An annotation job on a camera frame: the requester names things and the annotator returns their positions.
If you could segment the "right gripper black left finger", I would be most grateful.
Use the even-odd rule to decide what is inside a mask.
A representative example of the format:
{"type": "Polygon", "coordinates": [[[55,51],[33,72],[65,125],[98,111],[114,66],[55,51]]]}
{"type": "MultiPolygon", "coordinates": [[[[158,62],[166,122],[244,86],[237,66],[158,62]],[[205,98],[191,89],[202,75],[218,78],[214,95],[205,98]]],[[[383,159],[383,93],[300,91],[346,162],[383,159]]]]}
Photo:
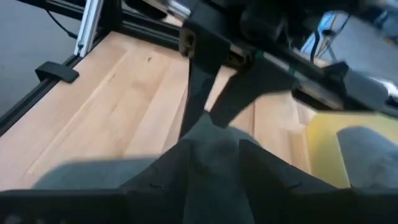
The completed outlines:
{"type": "Polygon", "coordinates": [[[191,141],[160,157],[62,164],[1,192],[1,223],[181,223],[191,141]]]}

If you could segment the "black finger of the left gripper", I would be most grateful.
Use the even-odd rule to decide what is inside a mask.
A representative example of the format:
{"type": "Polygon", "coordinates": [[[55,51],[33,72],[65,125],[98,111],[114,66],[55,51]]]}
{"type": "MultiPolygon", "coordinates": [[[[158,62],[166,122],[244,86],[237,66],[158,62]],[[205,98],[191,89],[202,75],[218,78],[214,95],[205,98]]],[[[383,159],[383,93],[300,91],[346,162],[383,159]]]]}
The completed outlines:
{"type": "Polygon", "coordinates": [[[190,59],[188,95],[179,137],[182,138],[199,120],[218,74],[218,62],[190,59]]]}
{"type": "Polygon", "coordinates": [[[260,96],[291,90],[294,83],[295,77],[276,63],[257,59],[228,80],[210,111],[211,120],[225,128],[260,96]]]}

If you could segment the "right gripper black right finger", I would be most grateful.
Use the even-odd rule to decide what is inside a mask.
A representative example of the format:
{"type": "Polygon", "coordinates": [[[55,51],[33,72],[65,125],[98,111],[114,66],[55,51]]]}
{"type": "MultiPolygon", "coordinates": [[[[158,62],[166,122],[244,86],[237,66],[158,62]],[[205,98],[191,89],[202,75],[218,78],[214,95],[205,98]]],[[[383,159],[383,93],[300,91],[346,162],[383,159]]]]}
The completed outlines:
{"type": "Polygon", "coordinates": [[[397,223],[396,189],[339,189],[248,140],[239,166],[256,223],[397,223]]]}

